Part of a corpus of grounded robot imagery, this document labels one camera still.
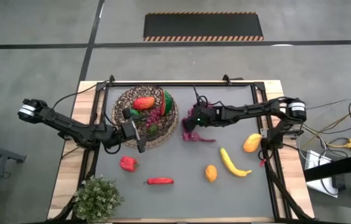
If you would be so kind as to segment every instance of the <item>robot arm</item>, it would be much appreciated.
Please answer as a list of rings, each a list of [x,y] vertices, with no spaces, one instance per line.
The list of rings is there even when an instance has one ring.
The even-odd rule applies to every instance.
[[[70,136],[81,147],[91,149],[102,145],[109,149],[130,139],[137,140],[138,151],[144,152],[144,143],[140,140],[130,109],[123,111],[127,123],[114,127],[104,123],[87,125],[75,121],[63,114],[55,112],[42,100],[24,99],[23,106],[18,112],[19,119],[36,124],[44,123],[59,131],[61,138]]]
[[[306,121],[306,106],[298,98],[280,97],[265,103],[256,103],[240,107],[221,106],[199,101],[192,109],[192,116],[183,120],[186,131],[192,131],[196,126],[201,127],[225,127],[235,124],[241,119],[255,118],[260,116],[277,116],[281,121],[274,128],[269,128],[263,142],[271,146],[271,149],[282,148],[283,136],[295,124]]]

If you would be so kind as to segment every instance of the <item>woven basket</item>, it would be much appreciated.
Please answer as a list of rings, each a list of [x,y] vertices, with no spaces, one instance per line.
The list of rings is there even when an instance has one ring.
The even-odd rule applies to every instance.
[[[136,86],[126,92],[124,92],[113,105],[111,112],[111,119],[116,124],[121,124],[124,122],[123,110],[125,108],[132,108],[133,102],[140,97],[153,96],[155,97],[155,104],[152,108],[148,110],[139,110],[141,115],[148,115],[154,108],[160,107],[162,105],[162,92],[163,89],[158,86]],[[155,134],[150,134],[147,130],[145,121],[135,121],[138,134],[141,139],[147,139],[145,148],[151,148],[164,142],[170,135],[176,130],[178,125],[178,107],[172,98],[173,105],[170,112],[162,116],[157,122],[158,131]],[[137,148],[137,143],[135,140],[130,140],[125,142],[125,145],[129,147]]]

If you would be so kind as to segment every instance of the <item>hazard stripe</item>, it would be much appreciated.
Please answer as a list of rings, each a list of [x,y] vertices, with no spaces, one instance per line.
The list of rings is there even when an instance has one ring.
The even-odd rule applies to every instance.
[[[157,14],[257,14],[257,12],[147,12],[146,15]]]
[[[263,41],[263,36],[157,36],[157,37],[144,37],[145,42],[168,42],[168,41]]]

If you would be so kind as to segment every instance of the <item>concrete floor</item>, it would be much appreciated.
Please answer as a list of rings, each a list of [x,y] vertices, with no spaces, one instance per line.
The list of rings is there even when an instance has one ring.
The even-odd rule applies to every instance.
[[[98,0],[0,0],[0,44],[87,43]],[[152,11],[257,11],[265,40],[351,40],[351,0],[107,0],[96,42],[142,41],[143,15]],[[17,118],[24,98],[52,105],[76,90],[85,49],[0,50],[0,146],[27,154],[9,164],[0,185],[0,223],[45,220],[63,141],[44,125]],[[309,106],[351,96],[351,45],[300,47],[200,47],[95,49],[87,80],[219,79],[223,74],[281,80],[285,95]],[[73,99],[57,109],[70,115]],[[347,104],[309,111],[320,128],[347,113]],[[350,121],[339,129],[350,126]],[[325,136],[351,138],[351,130]],[[318,143],[306,149],[320,151]],[[351,223],[351,209],[311,194],[317,218]]]

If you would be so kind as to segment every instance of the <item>red pepper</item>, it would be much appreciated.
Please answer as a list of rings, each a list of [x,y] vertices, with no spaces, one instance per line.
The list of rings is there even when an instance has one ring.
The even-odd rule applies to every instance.
[[[147,184],[152,185],[152,184],[174,184],[174,180],[168,177],[155,177],[155,178],[149,178],[146,181]]]
[[[129,156],[123,156],[120,159],[120,167],[124,169],[125,171],[128,172],[134,172],[138,166],[138,162],[136,159],[129,157]]]

